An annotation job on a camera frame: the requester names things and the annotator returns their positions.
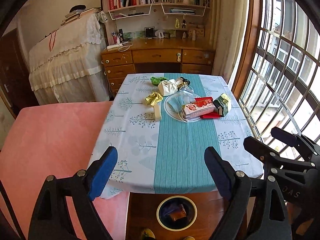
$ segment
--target pink cushion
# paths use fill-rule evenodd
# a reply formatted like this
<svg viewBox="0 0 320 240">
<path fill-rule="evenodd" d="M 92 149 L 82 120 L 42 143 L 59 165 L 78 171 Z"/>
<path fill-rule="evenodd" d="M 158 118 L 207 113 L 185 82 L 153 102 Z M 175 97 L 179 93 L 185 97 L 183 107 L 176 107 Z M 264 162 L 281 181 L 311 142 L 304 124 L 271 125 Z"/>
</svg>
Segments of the pink cushion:
<svg viewBox="0 0 320 240">
<path fill-rule="evenodd" d="M 19 113 L 0 153 L 0 179 L 26 237 L 45 178 L 50 174 L 58 179 L 70 177 L 87 168 L 111 105 L 52 104 L 24 108 Z M 93 202 L 114 240 L 125 239 L 128 199 L 129 193 L 122 192 Z M 0 201 L 1 210 L 6 209 L 3 204 Z M 74 207 L 69 209 L 77 236 L 85 239 Z"/>
</svg>

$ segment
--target wooden cabinet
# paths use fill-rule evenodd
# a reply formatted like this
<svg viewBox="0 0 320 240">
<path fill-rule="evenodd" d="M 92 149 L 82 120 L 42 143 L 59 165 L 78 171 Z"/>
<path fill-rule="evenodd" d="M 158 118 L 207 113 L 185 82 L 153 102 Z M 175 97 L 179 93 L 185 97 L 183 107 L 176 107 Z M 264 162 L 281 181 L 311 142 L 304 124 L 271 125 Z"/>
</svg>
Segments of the wooden cabinet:
<svg viewBox="0 0 320 240">
<path fill-rule="evenodd" d="M 102 54 L 102 62 L 105 67 L 132 64 L 130 51 Z"/>
<path fill-rule="evenodd" d="M 212 65 L 214 53 L 210 51 L 184 49 L 182 51 L 182 63 Z"/>
<path fill-rule="evenodd" d="M 134 63 L 180 62 L 178 53 L 181 55 L 181 49 L 137 49 L 132 51 L 132 58 Z"/>
<path fill-rule="evenodd" d="M 127 74 L 133 74 L 133 65 L 121 65 L 113 67 L 105 67 L 107 77 L 110 78 L 125 78 Z"/>
<path fill-rule="evenodd" d="M 110 89 L 116 90 L 119 89 L 122 85 L 124 78 L 111 78 L 109 79 Z"/>
<path fill-rule="evenodd" d="M 211 75 L 212 66 L 196 65 L 196 64 L 182 64 L 182 73 Z"/>
</svg>

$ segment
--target foot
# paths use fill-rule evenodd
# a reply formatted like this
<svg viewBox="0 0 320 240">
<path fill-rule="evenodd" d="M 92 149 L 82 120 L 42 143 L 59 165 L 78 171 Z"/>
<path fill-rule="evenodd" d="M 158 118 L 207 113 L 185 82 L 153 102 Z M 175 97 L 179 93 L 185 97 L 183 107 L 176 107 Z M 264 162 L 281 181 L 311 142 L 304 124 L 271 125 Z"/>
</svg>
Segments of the foot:
<svg viewBox="0 0 320 240">
<path fill-rule="evenodd" d="M 146 237 L 151 237 L 156 239 L 155 234 L 149 228 L 143 229 L 140 235 L 140 240 L 144 240 Z"/>
</svg>

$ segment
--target red string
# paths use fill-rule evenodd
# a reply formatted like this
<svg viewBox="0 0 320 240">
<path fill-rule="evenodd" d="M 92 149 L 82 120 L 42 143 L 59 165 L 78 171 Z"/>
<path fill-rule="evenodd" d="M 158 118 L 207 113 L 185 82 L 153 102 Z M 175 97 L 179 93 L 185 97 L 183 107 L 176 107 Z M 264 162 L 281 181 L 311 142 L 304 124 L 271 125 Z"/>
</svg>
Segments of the red string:
<svg viewBox="0 0 320 240">
<path fill-rule="evenodd" d="M 52 39 L 52 34 L 54 33 L 54 39 L 53 39 L 53 44 L 51 47 L 51 39 Z M 52 33 L 50 33 L 50 42 L 49 42 L 49 50 L 53 50 L 53 46 L 54 46 L 54 42 L 56 41 L 56 34 L 57 34 L 57 30 L 53 31 Z"/>
</svg>

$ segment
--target keychain charm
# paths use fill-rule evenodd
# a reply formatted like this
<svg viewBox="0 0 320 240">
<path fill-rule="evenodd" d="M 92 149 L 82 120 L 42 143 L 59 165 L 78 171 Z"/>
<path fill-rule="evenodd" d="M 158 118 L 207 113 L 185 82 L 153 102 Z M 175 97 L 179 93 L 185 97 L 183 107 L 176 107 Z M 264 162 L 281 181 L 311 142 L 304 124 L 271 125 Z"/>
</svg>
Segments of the keychain charm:
<svg viewBox="0 0 320 240">
<path fill-rule="evenodd" d="M 183 15 L 183 21 L 182 21 L 182 28 L 186 28 L 186 26 L 187 26 L 187 22 L 186 22 L 186 15 L 184 14 Z"/>
</svg>

